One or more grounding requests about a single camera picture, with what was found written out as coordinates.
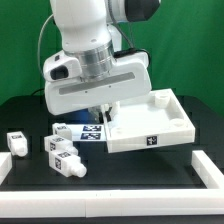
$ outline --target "white tray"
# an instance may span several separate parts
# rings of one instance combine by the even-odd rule
[[[172,90],[121,101],[107,120],[101,106],[108,151],[122,152],[194,142],[195,128]]]

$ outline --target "black table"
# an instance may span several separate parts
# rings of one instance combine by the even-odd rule
[[[87,111],[49,114],[39,96],[14,97],[0,106],[0,152],[9,152],[6,134],[22,131],[28,140],[25,158],[13,157],[13,168],[0,191],[114,190],[205,188],[191,167],[193,150],[204,150],[224,168],[224,119],[193,97],[178,97],[196,128],[193,144],[108,154],[104,142],[76,142],[87,175],[65,178],[49,168],[44,137],[53,123],[91,124]],[[0,223],[224,223],[223,216],[164,216],[71,219],[0,219]]]

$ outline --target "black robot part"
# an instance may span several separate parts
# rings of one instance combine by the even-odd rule
[[[146,21],[160,6],[159,0],[126,0],[125,13],[129,22]]]

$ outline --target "green wall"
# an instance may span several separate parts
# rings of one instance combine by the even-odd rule
[[[154,89],[198,97],[224,116],[223,11],[223,0],[163,0],[151,20],[132,24],[132,29],[135,45],[151,52]],[[50,14],[48,0],[1,0],[0,104],[44,86],[36,49]],[[51,25],[44,35],[42,62],[59,48],[60,36]]]

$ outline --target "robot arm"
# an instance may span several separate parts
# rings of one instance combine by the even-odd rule
[[[113,43],[118,50],[121,36],[108,24],[147,20],[159,4],[159,0],[51,0],[63,50],[44,65],[49,111],[57,115],[147,94],[151,90],[147,54],[115,58]]]

